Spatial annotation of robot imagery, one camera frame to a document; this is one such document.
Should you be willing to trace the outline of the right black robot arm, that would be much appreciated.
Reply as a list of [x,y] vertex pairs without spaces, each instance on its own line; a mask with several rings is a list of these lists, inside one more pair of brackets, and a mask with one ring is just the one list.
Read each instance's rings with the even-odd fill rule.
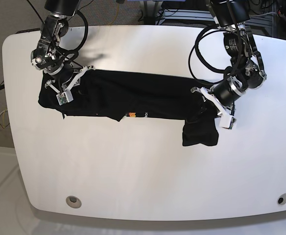
[[[84,46],[89,32],[87,19],[78,9],[79,0],[47,0],[45,9],[49,15],[43,20],[40,29],[40,39],[31,53],[31,63],[38,69],[52,77],[45,83],[56,92],[61,103],[72,100],[71,89],[80,84],[80,78],[94,66],[82,66],[76,62],[79,51]],[[84,35],[80,44],[74,49],[60,47],[60,41],[69,29],[68,20],[78,15],[84,23]]]

